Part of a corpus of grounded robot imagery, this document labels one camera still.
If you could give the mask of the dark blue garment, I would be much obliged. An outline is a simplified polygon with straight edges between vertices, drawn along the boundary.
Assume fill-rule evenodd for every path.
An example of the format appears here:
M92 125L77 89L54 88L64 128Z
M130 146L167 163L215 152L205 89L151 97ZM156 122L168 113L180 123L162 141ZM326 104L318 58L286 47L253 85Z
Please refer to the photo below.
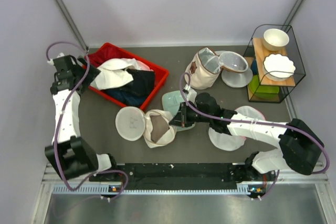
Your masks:
M126 106L140 107L154 89L155 72L127 69L133 80L121 87L103 92Z

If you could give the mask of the white scalloped bowl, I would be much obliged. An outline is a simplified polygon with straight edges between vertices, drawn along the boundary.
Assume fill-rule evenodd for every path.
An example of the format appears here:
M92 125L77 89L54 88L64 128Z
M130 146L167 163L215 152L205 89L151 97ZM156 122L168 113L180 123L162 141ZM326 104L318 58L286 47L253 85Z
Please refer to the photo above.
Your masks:
M296 67L294 62L282 54L271 54L263 63L265 76L272 81L285 81L294 75Z

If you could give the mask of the green container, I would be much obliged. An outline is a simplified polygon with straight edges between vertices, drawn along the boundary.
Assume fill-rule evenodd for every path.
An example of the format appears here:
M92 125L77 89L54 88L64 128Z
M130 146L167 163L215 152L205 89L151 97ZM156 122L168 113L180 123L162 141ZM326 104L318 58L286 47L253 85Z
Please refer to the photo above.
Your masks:
M278 98L280 89L278 86L260 85L258 76L254 75L248 85L248 91L250 99L274 100Z

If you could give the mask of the wooden shelf board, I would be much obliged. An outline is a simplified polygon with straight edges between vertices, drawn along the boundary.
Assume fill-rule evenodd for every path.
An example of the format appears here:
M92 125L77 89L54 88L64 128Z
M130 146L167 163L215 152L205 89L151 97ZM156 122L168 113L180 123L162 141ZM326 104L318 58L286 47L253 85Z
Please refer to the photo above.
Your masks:
M260 84L263 86L295 87L294 74L296 67L294 62L286 55L285 48L271 52L262 44L261 38L254 38L253 45Z

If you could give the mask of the cream bear laundry bag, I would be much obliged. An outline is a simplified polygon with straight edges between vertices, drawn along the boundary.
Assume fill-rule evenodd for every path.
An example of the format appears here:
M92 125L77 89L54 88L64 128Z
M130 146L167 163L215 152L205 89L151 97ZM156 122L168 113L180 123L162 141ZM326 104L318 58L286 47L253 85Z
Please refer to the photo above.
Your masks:
M190 75L190 85L193 89L208 89L212 87L221 72L219 55L210 48L204 47L195 54L185 72Z

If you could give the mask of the light green ceramic tray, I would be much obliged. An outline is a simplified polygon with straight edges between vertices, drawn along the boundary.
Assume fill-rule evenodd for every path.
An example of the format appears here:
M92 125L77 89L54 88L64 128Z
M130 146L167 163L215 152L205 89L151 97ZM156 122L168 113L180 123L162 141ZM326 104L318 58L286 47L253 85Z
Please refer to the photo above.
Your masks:
M175 116L180 107L180 103L184 102L179 90L172 91L162 96L162 106L164 111L169 111Z

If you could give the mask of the pink garment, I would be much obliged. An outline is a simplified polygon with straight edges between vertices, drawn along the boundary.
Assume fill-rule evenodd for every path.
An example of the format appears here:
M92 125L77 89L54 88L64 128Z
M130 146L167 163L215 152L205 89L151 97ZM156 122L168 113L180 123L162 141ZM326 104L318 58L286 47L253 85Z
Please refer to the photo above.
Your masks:
M136 69L142 71L152 71L152 69L148 65L138 60L136 61Z

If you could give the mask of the white bra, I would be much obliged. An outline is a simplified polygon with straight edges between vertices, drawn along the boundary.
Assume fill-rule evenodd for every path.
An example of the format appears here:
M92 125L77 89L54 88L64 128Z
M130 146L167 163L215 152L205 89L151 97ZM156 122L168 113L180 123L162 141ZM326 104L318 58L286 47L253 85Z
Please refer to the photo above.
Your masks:
M91 82L90 86L97 90L105 90L121 87L133 80L127 73L127 69L137 70L136 59L120 58L111 59L103 63L97 69L100 73Z

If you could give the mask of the grey taupe bra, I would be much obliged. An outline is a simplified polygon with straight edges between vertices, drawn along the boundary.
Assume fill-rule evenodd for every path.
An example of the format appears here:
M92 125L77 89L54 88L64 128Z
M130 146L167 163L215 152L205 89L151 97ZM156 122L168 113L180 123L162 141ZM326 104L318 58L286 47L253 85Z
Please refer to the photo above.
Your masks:
M151 141L157 143L169 130L169 125L161 115L151 115L150 119L152 123Z

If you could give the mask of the white pink-trimmed mesh bag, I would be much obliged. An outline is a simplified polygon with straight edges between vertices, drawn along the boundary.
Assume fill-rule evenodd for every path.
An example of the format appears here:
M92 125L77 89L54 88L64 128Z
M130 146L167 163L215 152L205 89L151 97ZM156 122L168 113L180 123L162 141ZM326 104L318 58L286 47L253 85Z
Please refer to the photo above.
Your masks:
M265 120L265 116L257 109L251 106L241 106L235 109L236 112L254 119ZM224 151L235 151L244 145L246 138L243 136L231 136L221 134L214 129L208 129L208 136L212 144Z

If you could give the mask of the teal item behind rack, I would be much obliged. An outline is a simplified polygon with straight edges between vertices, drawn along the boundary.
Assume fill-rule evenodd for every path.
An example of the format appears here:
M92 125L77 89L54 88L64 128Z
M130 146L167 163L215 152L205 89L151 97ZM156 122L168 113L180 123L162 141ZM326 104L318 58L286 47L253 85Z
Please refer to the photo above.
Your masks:
M257 75L258 74L258 67L257 67L257 62L254 59L250 65L250 69L253 72L253 75Z

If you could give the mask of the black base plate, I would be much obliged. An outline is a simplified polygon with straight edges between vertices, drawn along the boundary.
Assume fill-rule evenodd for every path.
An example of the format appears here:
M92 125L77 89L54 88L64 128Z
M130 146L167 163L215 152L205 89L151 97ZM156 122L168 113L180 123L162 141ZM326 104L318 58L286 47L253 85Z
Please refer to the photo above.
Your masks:
M118 170L128 175L128 190L236 189L250 181L244 165L230 163L126 163Z

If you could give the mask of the red plastic bin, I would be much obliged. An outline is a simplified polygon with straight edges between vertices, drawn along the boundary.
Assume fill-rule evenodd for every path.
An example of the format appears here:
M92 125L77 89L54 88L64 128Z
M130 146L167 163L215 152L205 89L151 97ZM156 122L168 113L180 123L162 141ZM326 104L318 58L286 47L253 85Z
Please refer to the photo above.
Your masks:
M149 69L154 72L153 75L155 78L149 79L150 84L153 86L150 89L150 93L145 96L146 99L140 105L137 105L137 107L141 110L145 110L152 101L152 99L157 95L159 90L165 84L169 76L169 71L138 55L135 55L125 49L117 47L108 42L104 43L96 52L89 54L90 63L96 68L111 59L135 59L140 63L148 66Z

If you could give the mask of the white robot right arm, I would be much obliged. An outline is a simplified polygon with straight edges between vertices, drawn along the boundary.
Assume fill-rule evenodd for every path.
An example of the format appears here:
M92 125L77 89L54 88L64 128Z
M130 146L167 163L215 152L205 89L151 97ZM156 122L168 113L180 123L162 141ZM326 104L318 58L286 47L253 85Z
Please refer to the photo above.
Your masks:
M221 108L208 93L196 96L195 102L182 102L169 124L188 127L196 122L209 124L215 132L241 136L267 143L274 150L253 153L245 161L245 174L252 180L273 170L291 169L301 175L314 174L324 152L324 144L300 119L269 122Z

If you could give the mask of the red garment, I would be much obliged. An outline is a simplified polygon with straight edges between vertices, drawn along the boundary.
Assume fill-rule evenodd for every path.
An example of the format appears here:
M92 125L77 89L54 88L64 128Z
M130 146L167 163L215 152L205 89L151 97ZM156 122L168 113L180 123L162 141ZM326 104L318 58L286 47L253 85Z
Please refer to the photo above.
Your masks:
M100 48L98 51L89 55L90 64L94 67L99 67L108 60L120 58L120 51L113 47Z

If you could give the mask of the white mesh bra laundry bag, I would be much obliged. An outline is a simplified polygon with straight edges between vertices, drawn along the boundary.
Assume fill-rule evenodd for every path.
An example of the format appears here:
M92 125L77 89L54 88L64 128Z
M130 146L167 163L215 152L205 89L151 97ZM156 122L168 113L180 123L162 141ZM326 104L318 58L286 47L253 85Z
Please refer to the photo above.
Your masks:
M115 117L117 132L127 141L137 141L143 137L149 148L164 147L172 143L175 139L177 129L175 126L171 125L169 125L169 130L157 143L151 141L151 115L161 115L168 125L169 121L173 118L169 111L149 110L145 113L139 108L127 106L122 108Z

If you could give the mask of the white round bowl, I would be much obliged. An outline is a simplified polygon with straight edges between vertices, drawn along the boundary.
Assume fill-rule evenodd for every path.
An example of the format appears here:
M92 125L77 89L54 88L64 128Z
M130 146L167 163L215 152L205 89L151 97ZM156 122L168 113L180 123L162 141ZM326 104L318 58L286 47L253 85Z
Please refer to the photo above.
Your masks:
M289 36L280 29L267 29L263 34L262 43L269 51L278 51L288 45Z

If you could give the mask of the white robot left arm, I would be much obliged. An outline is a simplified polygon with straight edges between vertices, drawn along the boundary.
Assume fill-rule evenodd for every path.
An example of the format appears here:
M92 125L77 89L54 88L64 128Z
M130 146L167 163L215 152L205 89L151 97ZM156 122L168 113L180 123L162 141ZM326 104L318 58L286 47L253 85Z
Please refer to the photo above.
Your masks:
M101 173L114 180L119 168L110 154L97 154L83 139L79 127L81 96L99 74L83 58L59 54L51 61L56 68L50 93L55 104L55 132L51 145L45 147L45 156L63 180L81 175Z

